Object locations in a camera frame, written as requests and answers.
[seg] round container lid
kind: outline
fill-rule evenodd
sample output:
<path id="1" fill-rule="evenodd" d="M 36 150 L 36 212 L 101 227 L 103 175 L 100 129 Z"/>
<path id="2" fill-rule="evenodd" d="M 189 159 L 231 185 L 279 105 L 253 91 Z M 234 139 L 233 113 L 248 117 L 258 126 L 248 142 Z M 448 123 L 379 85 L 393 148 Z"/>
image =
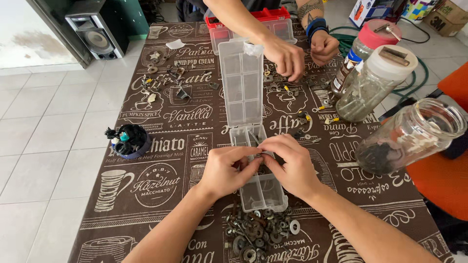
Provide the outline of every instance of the round container lid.
<path id="1" fill-rule="evenodd" d="M 384 47 L 408 54 L 405 59 L 409 61 L 409 65 L 404 66 L 388 58 L 381 57 L 379 52 Z M 417 57 L 411 51 L 395 45 L 383 45 L 378 47 L 372 52 L 365 63 L 374 74 L 387 80 L 404 80 L 418 65 Z"/>
<path id="2" fill-rule="evenodd" d="M 390 32 L 382 29 L 378 32 L 374 32 L 385 24 L 389 24 L 389 27 L 393 28 L 393 32 L 399 38 L 402 37 L 402 31 L 397 27 L 396 24 L 383 19 L 372 19 L 364 24 L 361 31 L 358 34 L 359 40 L 366 46 L 372 49 L 376 49 L 382 45 L 396 45 L 398 39 Z"/>

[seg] hand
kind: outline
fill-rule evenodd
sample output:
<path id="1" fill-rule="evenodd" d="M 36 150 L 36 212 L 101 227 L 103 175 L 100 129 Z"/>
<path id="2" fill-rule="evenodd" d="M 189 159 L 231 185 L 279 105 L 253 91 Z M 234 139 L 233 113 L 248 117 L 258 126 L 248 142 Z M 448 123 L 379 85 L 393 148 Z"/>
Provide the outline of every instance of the hand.
<path id="1" fill-rule="evenodd" d="M 324 66 L 338 54 L 338 40 L 330 36 L 325 30 L 316 31 L 310 39 L 310 55 L 314 63 Z"/>
<path id="2" fill-rule="evenodd" d="M 273 35 L 261 43 L 267 59 L 277 65 L 276 72 L 290 76 L 288 81 L 299 80 L 304 74 L 304 50 Z"/>
<path id="3" fill-rule="evenodd" d="M 246 146 L 210 150 L 203 177 L 197 188 L 213 197 L 214 201 L 233 193 L 245 185 L 263 161 L 260 157 L 249 163 L 246 156 L 261 152 L 259 148 Z"/>
<path id="4" fill-rule="evenodd" d="M 272 151 L 285 160 L 286 163 L 281 166 L 268 154 L 262 154 L 265 165 L 288 192 L 305 200 L 321 190 L 323 184 L 317 178 L 309 151 L 299 145 L 290 134 L 267 138 L 258 148 Z"/>

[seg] table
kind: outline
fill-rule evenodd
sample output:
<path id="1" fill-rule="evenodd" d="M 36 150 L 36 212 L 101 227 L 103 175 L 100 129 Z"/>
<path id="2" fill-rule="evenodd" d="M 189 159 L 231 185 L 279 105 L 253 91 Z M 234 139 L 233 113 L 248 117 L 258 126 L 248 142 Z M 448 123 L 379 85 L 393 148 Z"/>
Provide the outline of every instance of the table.
<path id="1" fill-rule="evenodd" d="M 286 92 L 263 90 L 263 125 L 267 135 L 295 132 L 305 128 L 308 139 L 299 143 L 310 152 L 319 179 L 340 195 L 361 208 L 397 227 L 423 245 L 440 260 L 453 262 L 442 235 L 432 220 L 421 195 L 409 175 L 400 171 L 376 176 L 363 171 L 354 160 L 358 143 L 375 131 L 380 123 L 373 114 L 359 124 L 343 121 L 324 124 L 336 117 L 333 106 L 325 104 L 329 98 L 320 88 L 320 79 L 331 79 L 342 63 L 335 56 L 325 67 L 318 67 L 310 58 L 305 32 L 293 21 L 297 45 L 306 51 L 306 71 L 316 75 L 317 86 L 296 84 L 300 95 L 290 97 Z M 186 45 L 170 50 L 165 43 L 181 39 Z M 169 56 L 156 64 L 157 74 L 168 77 L 166 67 L 181 63 L 189 69 L 183 75 L 184 90 L 190 99 L 178 99 L 174 83 L 159 92 L 156 101 L 147 103 L 148 95 L 139 89 L 141 78 L 147 73 L 150 54 L 158 51 Z M 203 76 L 205 70 L 211 71 Z M 207 86 L 221 84 L 218 90 Z M 312 113 L 312 108 L 326 108 Z M 306 110 L 312 120 L 300 125 L 297 113 Z M 203 174 L 208 151 L 229 146 L 229 134 L 224 105 L 219 59 L 212 52 L 209 31 L 204 22 L 153 24 L 124 99 L 116 127 L 132 123 L 142 125 L 151 135 L 149 152 L 134 160 L 118 157 L 109 147 L 96 178 L 83 220 L 69 258 L 70 263 L 118 263 L 151 229 L 158 224 L 196 185 Z M 318 143 L 312 140 L 321 138 Z M 301 231 L 290 236 L 286 252 L 273 248 L 267 262 L 362 262 L 354 248 L 316 210 L 302 200 L 286 193 L 292 207 L 292 219 L 300 222 Z M 238 263 L 232 249 L 224 249 L 226 236 L 224 217 L 231 211 L 239 192 L 217 201 L 200 222 L 184 254 L 184 263 Z"/>

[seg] speaker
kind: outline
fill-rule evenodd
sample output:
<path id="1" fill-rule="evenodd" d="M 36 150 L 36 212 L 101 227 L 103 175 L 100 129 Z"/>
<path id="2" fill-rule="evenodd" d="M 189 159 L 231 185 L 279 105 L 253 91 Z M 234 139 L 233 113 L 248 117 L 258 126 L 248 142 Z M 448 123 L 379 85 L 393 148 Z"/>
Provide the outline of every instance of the speaker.
<path id="1" fill-rule="evenodd" d="M 96 59 L 122 58 L 128 38 L 117 17 L 113 0 L 76 1 L 65 20 Z"/>

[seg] jar label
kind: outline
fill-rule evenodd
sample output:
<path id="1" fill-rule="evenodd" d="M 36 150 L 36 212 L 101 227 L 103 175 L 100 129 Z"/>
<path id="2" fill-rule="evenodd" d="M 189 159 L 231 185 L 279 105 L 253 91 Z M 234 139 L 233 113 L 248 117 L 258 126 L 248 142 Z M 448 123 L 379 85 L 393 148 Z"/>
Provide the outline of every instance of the jar label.
<path id="1" fill-rule="evenodd" d="M 362 58 L 358 57 L 352 49 L 350 49 L 348 55 L 344 58 L 343 65 L 340 67 L 338 72 L 336 73 L 335 79 L 333 80 L 332 84 L 335 86 L 337 91 L 341 91 L 343 86 L 344 80 L 350 74 L 350 72 L 354 69 L 354 66 L 362 61 Z"/>

